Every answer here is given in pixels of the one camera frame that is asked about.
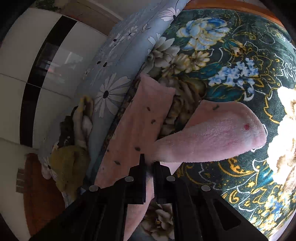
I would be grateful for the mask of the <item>pink fleece pajama pants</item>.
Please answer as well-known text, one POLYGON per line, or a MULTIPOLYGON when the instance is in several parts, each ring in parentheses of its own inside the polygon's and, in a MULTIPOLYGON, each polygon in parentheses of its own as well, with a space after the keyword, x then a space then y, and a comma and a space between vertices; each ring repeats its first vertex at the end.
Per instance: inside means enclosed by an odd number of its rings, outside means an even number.
MULTIPOLYGON (((154 162, 169 167, 174 176, 182 163, 229 159, 266 143, 259 118, 246 105, 234 101, 204 100, 183 130, 158 138, 174 94, 173 88, 142 74, 137 92, 120 119, 99 166, 95 185, 106 188, 128 176, 130 168, 137 166, 140 155, 144 154, 146 200, 144 204, 128 205, 123 240, 128 240, 143 223, 150 202, 156 202, 151 171, 154 162)), ((171 204, 159 205, 163 207, 161 218, 169 214, 173 224, 171 204)), ((168 233, 175 239, 174 228, 168 233)))

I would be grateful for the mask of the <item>olive green knit sweater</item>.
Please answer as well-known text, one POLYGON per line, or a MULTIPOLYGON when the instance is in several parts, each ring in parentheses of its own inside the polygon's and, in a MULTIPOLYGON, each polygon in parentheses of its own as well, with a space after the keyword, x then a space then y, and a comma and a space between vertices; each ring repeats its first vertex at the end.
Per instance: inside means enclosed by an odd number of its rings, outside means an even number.
POLYGON ((79 146, 56 149, 50 156, 50 166, 57 175, 56 185, 61 192, 77 196, 77 189, 90 163, 88 151, 79 146))

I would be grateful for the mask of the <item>orange wooden headboard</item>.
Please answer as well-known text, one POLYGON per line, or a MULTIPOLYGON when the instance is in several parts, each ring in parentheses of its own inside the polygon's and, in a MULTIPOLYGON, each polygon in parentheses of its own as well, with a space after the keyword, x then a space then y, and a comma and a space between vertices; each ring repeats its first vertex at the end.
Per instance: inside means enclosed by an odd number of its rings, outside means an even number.
POLYGON ((23 202, 29 234, 33 236, 65 210, 65 202, 53 179, 42 176, 36 154, 27 154, 24 168, 23 202))

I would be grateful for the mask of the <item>beige cream garment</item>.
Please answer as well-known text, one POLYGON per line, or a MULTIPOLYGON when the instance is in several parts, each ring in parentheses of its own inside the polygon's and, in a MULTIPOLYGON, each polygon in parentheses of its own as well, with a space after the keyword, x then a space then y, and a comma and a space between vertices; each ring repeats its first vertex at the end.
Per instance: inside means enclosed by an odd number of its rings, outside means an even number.
POLYGON ((92 98, 83 96, 73 114, 75 145, 87 149, 89 135, 92 131, 92 115, 94 102, 92 98))

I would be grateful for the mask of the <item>teal floral bed blanket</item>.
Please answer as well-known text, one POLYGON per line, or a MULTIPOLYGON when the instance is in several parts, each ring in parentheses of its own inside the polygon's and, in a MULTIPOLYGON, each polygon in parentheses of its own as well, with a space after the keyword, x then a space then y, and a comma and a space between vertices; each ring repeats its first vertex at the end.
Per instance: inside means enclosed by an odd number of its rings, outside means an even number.
POLYGON ((189 160, 173 172, 222 195, 269 240, 295 212, 295 43, 274 20, 228 9, 163 11, 153 23, 113 30, 111 52, 173 89, 164 104, 135 86, 114 113, 95 183, 107 187, 127 173, 112 160, 116 133, 137 157, 138 135, 175 135, 199 117, 251 109, 266 144, 227 159, 189 160))

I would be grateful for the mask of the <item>grey daisy print quilt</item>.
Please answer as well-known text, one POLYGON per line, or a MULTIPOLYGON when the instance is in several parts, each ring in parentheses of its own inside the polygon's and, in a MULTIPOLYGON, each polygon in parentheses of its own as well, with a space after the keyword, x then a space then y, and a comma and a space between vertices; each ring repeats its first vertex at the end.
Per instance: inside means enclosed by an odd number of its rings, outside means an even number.
POLYGON ((95 177, 105 153, 107 133, 126 93, 162 34, 186 4, 187 1, 150 4, 111 30, 86 70, 71 105, 51 125, 39 152, 43 165, 49 164, 53 146, 61 136, 62 121, 73 111, 79 97, 86 94, 94 100, 94 114, 88 139, 90 164, 85 174, 89 179, 95 177))

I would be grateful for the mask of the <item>white glossy wardrobe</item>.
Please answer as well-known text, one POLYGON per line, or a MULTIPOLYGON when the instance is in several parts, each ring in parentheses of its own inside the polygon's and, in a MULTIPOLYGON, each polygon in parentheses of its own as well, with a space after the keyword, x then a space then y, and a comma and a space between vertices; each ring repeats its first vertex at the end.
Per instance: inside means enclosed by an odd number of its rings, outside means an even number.
POLYGON ((29 8, 1 44, 1 138, 39 148, 106 36, 67 16, 29 8))

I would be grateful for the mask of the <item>wall picture frames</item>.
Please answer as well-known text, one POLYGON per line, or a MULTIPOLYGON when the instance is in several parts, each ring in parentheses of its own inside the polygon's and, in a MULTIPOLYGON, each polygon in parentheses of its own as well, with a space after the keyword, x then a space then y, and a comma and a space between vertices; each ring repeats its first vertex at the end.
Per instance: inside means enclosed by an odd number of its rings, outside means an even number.
POLYGON ((25 186, 25 172, 24 169, 18 168, 16 175, 16 192, 23 193, 25 186))

